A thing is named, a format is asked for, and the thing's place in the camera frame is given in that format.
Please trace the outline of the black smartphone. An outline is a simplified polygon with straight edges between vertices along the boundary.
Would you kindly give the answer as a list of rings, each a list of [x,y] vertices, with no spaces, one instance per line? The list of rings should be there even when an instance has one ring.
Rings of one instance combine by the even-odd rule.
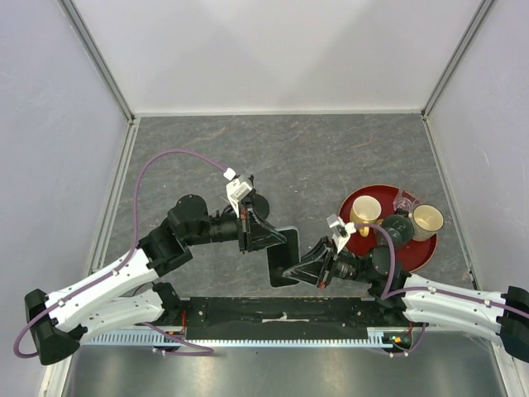
[[[298,229],[294,226],[281,227],[279,232],[287,241],[267,249],[269,282],[273,288],[298,284],[297,280],[282,276],[284,270],[300,261]]]

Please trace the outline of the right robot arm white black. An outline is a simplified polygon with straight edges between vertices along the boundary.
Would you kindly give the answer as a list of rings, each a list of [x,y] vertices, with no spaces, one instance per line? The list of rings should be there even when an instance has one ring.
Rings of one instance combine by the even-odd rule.
[[[275,274],[319,288],[335,278],[366,283],[369,296],[379,303],[380,319],[388,325],[407,320],[455,328],[497,343],[520,361],[528,360],[528,292],[523,288],[496,292],[442,284],[402,270],[386,245],[357,256],[337,250],[328,237],[304,256],[284,253]]]

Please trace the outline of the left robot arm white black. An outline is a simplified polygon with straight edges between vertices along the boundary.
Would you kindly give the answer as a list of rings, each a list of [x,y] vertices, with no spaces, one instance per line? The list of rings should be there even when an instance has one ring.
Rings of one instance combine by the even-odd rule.
[[[163,222],[132,249],[100,271],[53,293],[34,289],[24,298],[26,321],[43,366],[76,352],[82,337],[102,324],[99,309],[137,285],[178,269],[193,256],[191,246],[236,241],[242,252],[286,243],[286,236],[266,220],[269,205],[258,194],[237,209],[209,214],[206,201],[185,195]]]

